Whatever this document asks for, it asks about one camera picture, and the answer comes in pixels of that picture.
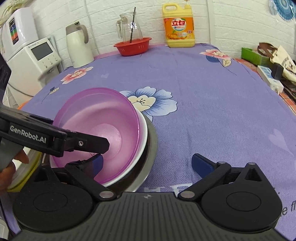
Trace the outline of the person's left hand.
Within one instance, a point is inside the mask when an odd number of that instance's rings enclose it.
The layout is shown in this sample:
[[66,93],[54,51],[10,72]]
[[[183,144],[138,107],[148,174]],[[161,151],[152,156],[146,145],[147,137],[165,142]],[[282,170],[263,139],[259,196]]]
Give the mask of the person's left hand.
[[[20,152],[14,157],[14,159],[24,164],[29,163],[29,158],[27,154],[24,152],[24,150],[20,150]],[[1,174],[0,174],[1,193],[6,192],[7,188],[10,186],[15,171],[16,171],[16,168],[13,162],[10,162],[7,168],[1,171]]]

